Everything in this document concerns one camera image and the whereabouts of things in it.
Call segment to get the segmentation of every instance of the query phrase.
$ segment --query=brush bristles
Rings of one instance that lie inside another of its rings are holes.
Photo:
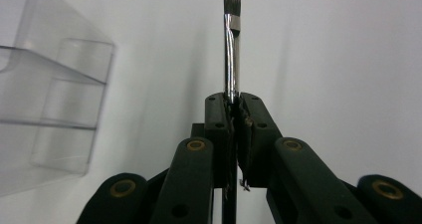
[[[224,0],[224,14],[240,17],[240,0]]]

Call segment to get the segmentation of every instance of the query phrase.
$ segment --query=white background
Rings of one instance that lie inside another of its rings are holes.
[[[116,43],[91,167],[1,197],[0,223],[75,223],[110,176],[159,173],[223,89],[223,0],[66,1]],[[241,20],[241,89],[283,135],[422,195],[422,0],[242,0]],[[238,223],[274,223],[264,190],[239,195]]]

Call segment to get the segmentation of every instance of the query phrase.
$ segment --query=small metal screw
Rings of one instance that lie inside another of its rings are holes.
[[[187,149],[191,151],[199,151],[205,148],[205,142],[201,140],[192,140],[187,143]]]
[[[294,140],[286,140],[283,144],[291,151],[299,151],[302,149],[302,145]]]
[[[124,179],[116,182],[109,190],[109,193],[113,197],[125,197],[132,193],[135,187],[136,184],[134,183],[134,181],[130,179]]]
[[[383,180],[375,180],[372,182],[372,188],[381,196],[388,199],[399,200],[403,198],[403,192],[391,183]]]

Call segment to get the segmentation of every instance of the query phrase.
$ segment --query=metal ferrule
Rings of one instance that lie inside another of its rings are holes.
[[[229,104],[239,97],[239,35],[240,17],[224,14],[225,86],[224,94]]]

